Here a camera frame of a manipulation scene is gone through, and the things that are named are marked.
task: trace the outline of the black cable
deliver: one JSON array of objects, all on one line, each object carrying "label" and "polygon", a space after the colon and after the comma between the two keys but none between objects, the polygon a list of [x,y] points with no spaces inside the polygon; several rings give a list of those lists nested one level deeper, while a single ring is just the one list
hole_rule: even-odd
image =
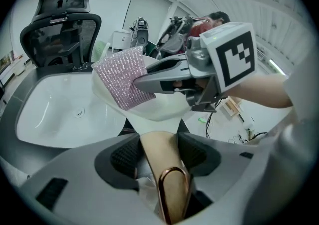
[{"label": "black cable", "polygon": [[258,133],[257,135],[254,135],[253,138],[250,139],[250,141],[255,139],[257,136],[262,135],[262,134],[267,134],[267,132],[261,132],[261,133]]},{"label": "black cable", "polygon": [[[215,105],[215,108],[217,108],[217,106],[221,103],[221,100],[222,100],[222,99],[220,99],[220,100],[217,102],[217,104]],[[207,120],[207,122],[206,122],[206,137],[207,137],[207,138],[210,138],[210,136],[209,136],[207,130],[208,130],[208,127],[209,127],[209,124],[210,124],[210,120],[211,120],[211,116],[212,116],[212,115],[213,115],[213,112],[209,115],[208,120]]]}]

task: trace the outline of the sparkly pink sponge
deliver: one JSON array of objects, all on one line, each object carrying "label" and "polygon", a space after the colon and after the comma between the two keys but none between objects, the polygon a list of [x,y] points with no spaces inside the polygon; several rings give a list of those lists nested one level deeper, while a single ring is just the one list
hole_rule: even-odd
[{"label": "sparkly pink sponge", "polygon": [[92,64],[117,105],[127,111],[155,98],[153,93],[139,91],[133,81],[147,74],[142,57],[143,47],[133,47]]}]

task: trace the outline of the person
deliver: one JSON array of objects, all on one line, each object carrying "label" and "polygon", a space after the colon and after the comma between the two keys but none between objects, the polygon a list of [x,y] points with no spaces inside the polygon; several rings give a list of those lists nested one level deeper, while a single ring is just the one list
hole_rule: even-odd
[{"label": "person", "polygon": [[[203,32],[230,22],[229,16],[221,11],[197,20],[189,36],[199,37]],[[284,91],[285,80],[286,77],[281,74],[253,75],[229,89],[225,95],[241,98],[270,108],[287,108],[291,107],[292,103]],[[197,80],[196,84],[204,89],[208,84],[208,79]],[[175,87],[182,87],[182,85],[181,81],[174,83]]]}]

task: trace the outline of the sink basin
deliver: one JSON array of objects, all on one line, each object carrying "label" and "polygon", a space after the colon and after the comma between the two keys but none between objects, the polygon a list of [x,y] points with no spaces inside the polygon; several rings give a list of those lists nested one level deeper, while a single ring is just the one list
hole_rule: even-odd
[{"label": "sink basin", "polygon": [[90,73],[50,76],[30,94],[17,123],[25,142],[75,148],[117,136],[125,117],[91,90]]}]

